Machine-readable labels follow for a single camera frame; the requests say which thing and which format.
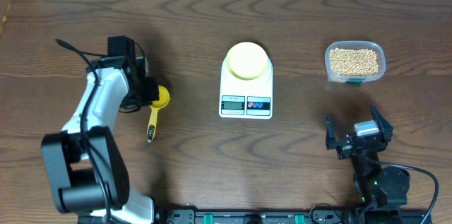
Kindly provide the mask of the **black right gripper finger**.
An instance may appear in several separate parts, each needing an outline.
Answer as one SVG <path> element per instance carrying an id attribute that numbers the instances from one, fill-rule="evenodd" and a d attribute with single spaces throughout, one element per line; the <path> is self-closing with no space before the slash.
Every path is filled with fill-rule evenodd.
<path id="1" fill-rule="evenodd" d="M 380 112 L 374 105 L 371 106 L 371 115 L 376 122 L 376 125 L 379 128 L 379 133 L 381 134 L 383 139 L 385 141 L 391 141 L 393 136 L 392 125 L 380 114 Z"/>
<path id="2" fill-rule="evenodd" d="M 333 123 L 331 121 L 330 117 L 326 117 L 326 149 L 327 150 L 333 150 L 336 148 L 336 141 L 335 141 L 335 133 L 333 129 Z"/>

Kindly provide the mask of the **yellow measuring scoop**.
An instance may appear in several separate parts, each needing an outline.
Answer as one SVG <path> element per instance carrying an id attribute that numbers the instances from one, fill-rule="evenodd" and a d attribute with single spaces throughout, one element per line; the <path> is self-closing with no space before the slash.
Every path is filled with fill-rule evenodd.
<path id="1" fill-rule="evenodd" d="M 170 102 L 170 93 L 168 89 L 166 89 L 166 87 L 164 86 L 158 86 L 158 90 L 159 90 L 159 100 L 153 101 L 152 105 L 150 106 L 151 112 L 147 128 L 148 143 L 152 142 L 153 139 L 155 138 L 158 112 L 162 108 L 166 107 Z"/>

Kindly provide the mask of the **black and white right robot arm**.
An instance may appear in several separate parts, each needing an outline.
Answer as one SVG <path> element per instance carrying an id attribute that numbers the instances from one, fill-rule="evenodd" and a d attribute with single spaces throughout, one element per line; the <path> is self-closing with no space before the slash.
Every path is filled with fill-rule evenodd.
<path id="1" fill-rule="evenodd" d="M 371 120 L 355 124 L 342 141 L 336 140 L 332 120 L 326 118 L 326 148 L 335 150 L 340 160 L 351 160 L 355 190 L 372 209 L 403 206 L 408 202 L 410 175 L 400 167 L 382 167 L 378 153 L 391 141 L 393 127 L 373 105 L 371 115 Z"/>

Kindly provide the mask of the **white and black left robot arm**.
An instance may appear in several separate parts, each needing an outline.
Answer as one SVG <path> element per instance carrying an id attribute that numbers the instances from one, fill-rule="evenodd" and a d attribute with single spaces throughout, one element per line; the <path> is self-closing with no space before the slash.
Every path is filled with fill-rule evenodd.
<path id="1" fill-rule="evenodd" d="M 154 223 L 151 198 L 130 185 L 112 135 L 121 109 L 133 112 L 158 99 L 148 62 L 106 57 L 90 62 L 87 86 L 70 120 L 41 143 L 56 209 L 75 213 L 79 223 Z"/>

